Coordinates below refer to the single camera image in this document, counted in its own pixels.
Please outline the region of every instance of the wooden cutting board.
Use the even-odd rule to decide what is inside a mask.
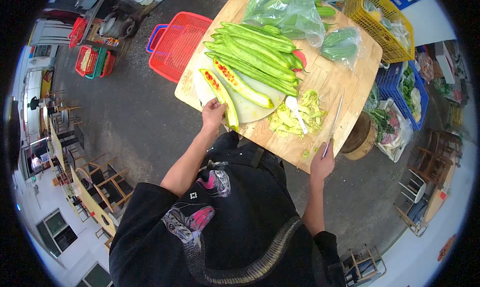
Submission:
[[[202,110],[194,86],[194,72],[198,71],[196,62],[205,48],[202,42],[211,40],[210,35],[215,33],[215,28],[221,27],[220,22],[240,23],[248,1],[249,0],[228,0],[213,20],[212,25],[193,53],[192,58],[178,82],[177,88],[175,89],[175,96],[178,99],[197,110]],[[327,23],[337,23],[337,25],[330,26],[329,31],[341,27],[356,26],[351,19],[339,11],[337,11],[335,16],[322,20]],[[363,57],[357,59],[353,71],[319,55],[318,49],[311,47],[306,40],[295,41],[295,45],[297,48],[302,49],[307,59],[307,67],[305,69],[310,72],[308,74],[302,72],[297,73],[297,77],[303,79],[299,84],[300,94],[309,89],[317,90],[320,97],[320,108],[329,111],[324,119],[323,130],[319,134],[307,134],[303,140],[300,140],[299,137],[294,134],[290,134],[286,138],[281,138],[277,133],[272,132],[268,128],[270,123],[266,118],[255,122],[242,123],[239,126],[238,132],[263,148],[278,155],[280,158],[310,173],[310,163],[314,157],[313,147],[319,147],[322,142],[328,141],[340,97],[342,91],[345,90],[342,107],[333,134],[333,138],[335,139],[333,154],[337,155],[362,111],[382,58],[380,45],[363,29],[360,30],[362,45],[364,47]],[[310,156],[304,159],[302,155],[305,151],[309,151]]]

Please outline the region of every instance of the concrete floor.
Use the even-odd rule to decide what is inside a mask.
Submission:
[[[83,120],[87,157],[117,156],[115,168],[129,167],[127,180],[133,186],[160,183],[199,132],[202,120],[199,112],[174,97],[175,83],[149,68],[148,38],[156,24],[169,23],[180,11],[213,19],[226,1],[165,0],[142,22],[127,57],[117,59],[105,78],[89,80],[75,72],[79,47],[58,51],[53,86],[66,89],[65,97],[83,106],[75,115]],[[428,111],[424,127],[432,126],[429,119],[435,122],[438,116],[434,109]],[[392,203],[399,198],[398,181],[417,137],[418,133],[396,164],[375,147],[359,161],[337,156],[325,184],[324,215],[326,229],[337,236],[340,255],[365,243],[383,251],[405,230]],[[289,163],[285,171],[288,190],[303,214],[309,176]]]

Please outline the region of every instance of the white plastic spoon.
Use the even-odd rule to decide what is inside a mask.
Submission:
[[[289,109],[292,110],[292,112],[297,116],[298,121],[300,122],[300,126],[303,130],[304,134],[308,134],[307,127],[305,126],[305,123],[303,122],[302,117],[300,116],[298,107],[297,107],[297,98],[288,96],[285,100],[286,106],[288,106]]]

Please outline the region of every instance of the cart wheel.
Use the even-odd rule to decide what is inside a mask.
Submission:
[[[123,21],[120,27],[120,37],[121,38],[131,38],[138,31],[138,24],[132,18],[127,18]]]

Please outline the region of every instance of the black shirt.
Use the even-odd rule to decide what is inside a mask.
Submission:
[[[39,107],[40,99],[37,99],[37,97],[33,97],[32,100],[30,100],[30,110],[36,110]]]
[[[239,150],[210,158],[181,198],[139,183],[110,248],[114,285],[330,286],[325,269],[343,278],[336,237],[312,238],[283,169],[266,155],[254,168],[252,158]],[[323,259],[314,267],[313,240]]]

